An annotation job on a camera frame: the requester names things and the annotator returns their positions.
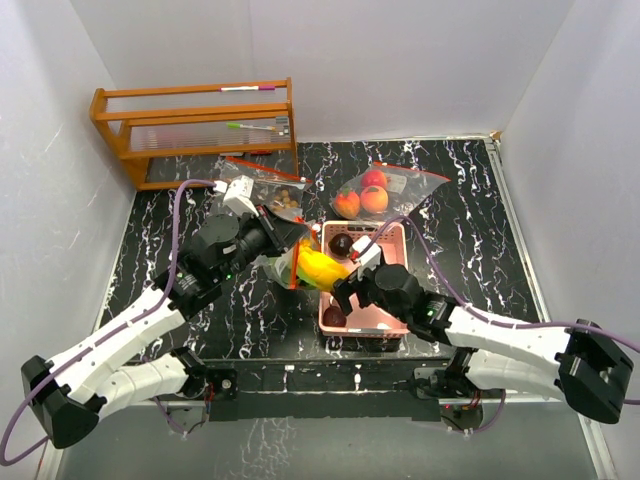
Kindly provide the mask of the purple passion fruit front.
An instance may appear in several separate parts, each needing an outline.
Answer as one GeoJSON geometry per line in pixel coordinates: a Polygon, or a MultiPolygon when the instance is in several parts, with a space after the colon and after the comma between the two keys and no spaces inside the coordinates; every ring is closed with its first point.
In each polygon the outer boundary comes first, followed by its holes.
{"type": "Polygon", "coordinates": [[[339,307],[329,306],[322,314],[321,323],[329,328],[344,328],[347,318],[339,307]]]}

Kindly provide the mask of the green marker pen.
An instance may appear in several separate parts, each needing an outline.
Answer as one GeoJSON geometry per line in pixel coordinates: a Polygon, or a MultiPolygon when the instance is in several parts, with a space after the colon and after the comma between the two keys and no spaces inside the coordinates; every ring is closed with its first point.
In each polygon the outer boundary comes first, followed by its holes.
{"type": "Polygon", "coordinates": [[[247,130],[277,132],[277,128],[275,126],[267,126],[267,125],[252,125],[252,124],[245,124],[245,123],[226,122],[226,126],[227,128],[230,128],[230,129],[247,129],[247,130]]]}

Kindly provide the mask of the yellow bananas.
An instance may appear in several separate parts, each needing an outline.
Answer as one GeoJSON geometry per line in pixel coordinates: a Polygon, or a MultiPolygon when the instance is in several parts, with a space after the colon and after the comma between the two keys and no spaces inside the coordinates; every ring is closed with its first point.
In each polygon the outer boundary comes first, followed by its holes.
{"type": "Polygon", "coordinates": [[[330,292],[334,283],[347,278],[350,272],[344,265],[319,251],[301,249],[296,274],[315,289],[330,292]]]}

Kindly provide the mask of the orange peach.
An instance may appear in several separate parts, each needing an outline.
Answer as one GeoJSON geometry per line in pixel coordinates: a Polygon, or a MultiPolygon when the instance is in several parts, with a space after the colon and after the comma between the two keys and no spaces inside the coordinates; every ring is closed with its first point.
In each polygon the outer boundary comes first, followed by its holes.
{"type": "Polygon", "coordinates": [[[360,197],[354,190],[348,187],[343,188],[336,195],[333,201],[333,208],[341,218],[354,220],[360,212],[360,197]]]}
{"type": "Polygon", "coordinates": [[[389,196],[383,187],[368,186],[360,193],[360,204],[367,213],[381,214],[388,208],[389,196]]]}

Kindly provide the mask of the longan bunch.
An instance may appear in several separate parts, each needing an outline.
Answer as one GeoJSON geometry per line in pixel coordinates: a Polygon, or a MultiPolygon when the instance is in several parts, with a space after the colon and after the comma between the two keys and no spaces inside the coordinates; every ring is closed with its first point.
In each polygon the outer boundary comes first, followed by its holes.
{"type": "Polygon", "coordinates": [[[274,211],[294,209],[300,206],[302,192],[298,189],[276,188],[269,199],[269,206],[274,211]]]}

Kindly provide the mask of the pink plastic basket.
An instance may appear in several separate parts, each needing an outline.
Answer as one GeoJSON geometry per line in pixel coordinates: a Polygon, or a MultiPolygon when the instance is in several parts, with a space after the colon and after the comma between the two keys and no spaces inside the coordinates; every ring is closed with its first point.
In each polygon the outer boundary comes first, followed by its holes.
{"type": "MultiPolygon", "coordinates": [[[[321,251],[330,254],[329,242],[337,234],[348,234],[357,241],[363,236],[372,237],[380,226],[380,222],[327,221],[321,229],[321,251]]],[[[387,263],[399,263],[408,267],[405,230],[402,224],[391,224],[376,243],[381,247],[387,263]]],[[[337,307],[338,304],[329,293],[320,294],[318,324],[325,336],[401,338],[408,333],[407,327],[400,320],[375,305],[360,308],[355,295],[350,297],[350,301],[353,311],[345,317],[344,322],[334,326],[325,320],[324,314],[330,307],[337,307]]]]}

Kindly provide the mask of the wooden shelf rack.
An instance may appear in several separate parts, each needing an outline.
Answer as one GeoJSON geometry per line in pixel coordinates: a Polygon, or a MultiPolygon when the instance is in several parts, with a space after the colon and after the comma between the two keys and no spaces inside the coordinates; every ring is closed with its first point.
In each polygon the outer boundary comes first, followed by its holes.
{"type": "Polygon", "coordinates": [[[172,189],[177,181],[148,179],[158,158],[291,153],[300,170],[293,83],[282,80],[153,87],[98,88],[89,118],[138,191],[172,189]],[[274,91],[220,92],[221,87],[275,85],[274,91]],[[275,126],[277,132],[230,129],[226,122],[275,126]]]}

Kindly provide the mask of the green cucumber leaf vegetable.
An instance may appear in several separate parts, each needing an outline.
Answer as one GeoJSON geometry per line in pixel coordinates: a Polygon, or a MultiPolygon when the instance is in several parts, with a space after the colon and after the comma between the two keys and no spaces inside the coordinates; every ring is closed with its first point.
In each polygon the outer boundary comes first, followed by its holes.
{"type": "Polygon", "coordinates": [[[278,277],[277,282],[285,289],[295,290],[299,287],[299,279],[292,270],[285,270],[278,277]]]}

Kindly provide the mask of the pink white marker pen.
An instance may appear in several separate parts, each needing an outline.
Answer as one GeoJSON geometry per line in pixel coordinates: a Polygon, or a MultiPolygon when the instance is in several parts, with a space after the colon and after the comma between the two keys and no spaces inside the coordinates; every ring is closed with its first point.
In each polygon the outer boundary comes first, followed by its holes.
{"type": "Polygon", "coordinates": [[[242,85],[242,86],[231,86],[231,87],[221,87],[219,89],[220,92],[251,92],[251,91],[274,91],[276,90],[275,85],[242,85]]]}

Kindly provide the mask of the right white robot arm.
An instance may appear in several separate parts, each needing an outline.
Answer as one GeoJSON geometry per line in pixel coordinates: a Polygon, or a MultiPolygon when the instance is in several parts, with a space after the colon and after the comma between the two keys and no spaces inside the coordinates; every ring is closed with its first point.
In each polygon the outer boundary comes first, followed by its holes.
{"type": "Polygon", "coordinates": [[[620,419],[634,364],[621,340],[592,322],[527,323],[481,312],[424,289],[399,264],[356,270],[336,281],[331,293],[344,314],[356,299],[423,340],[466,350],[445,374],[457,396],[513,390],[562,400],[600,423],[620,419]]]}

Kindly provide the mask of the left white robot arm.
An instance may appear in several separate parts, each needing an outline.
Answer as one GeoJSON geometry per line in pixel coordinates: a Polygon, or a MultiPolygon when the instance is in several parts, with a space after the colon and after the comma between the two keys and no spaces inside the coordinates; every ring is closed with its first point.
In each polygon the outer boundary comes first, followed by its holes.
{"type": "Polygon", "coordinates": [[[222,286],[260,256],[278,257],[306,233],[269,208],[240,217],[209,216],[126,310],[78,345],[21,368],[29,406],[58,449],[85,438],[107,416],[161,395],[186,399],[206,388],[206,368],[187,347],[137,366],[132,357],[182,326],[222,295],[222,286]]]}

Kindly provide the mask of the dark mangosteen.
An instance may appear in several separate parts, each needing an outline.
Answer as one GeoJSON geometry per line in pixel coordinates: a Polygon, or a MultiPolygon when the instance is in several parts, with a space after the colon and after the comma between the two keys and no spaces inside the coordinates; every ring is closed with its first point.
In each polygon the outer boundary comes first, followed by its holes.
{"type": "Polygon", "coordinates": [[[328,242],[329,252],[336,258],[348,258],[351,254],[353,239],[347,233],[338,233],[328,242]]]}

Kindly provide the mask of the clear zip bag orange zipper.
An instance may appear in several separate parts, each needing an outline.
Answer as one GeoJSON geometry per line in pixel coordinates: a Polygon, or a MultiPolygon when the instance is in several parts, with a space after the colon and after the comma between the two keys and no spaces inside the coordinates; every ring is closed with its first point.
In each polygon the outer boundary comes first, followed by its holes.
{"type": "Polygon", "coordinates": [[[354,190],[360,197],[360,193],[364,189],[361,186],[361,177],[369,170],[381,170],[388,177],[388,187],[385,189],[389,196],[388,208],[381,214],[370,214],[361,207],[358,217],[354,220],[348,221],[385,222],[398,215],[408,216],[438,187],[450,181],[449,178],[432,172],[375,162],[363,173],[346,181],[336,190],[335,195],[331,200],[331,207],[333,211],[333,201],[341,189],[348,187],[354,190]]]}

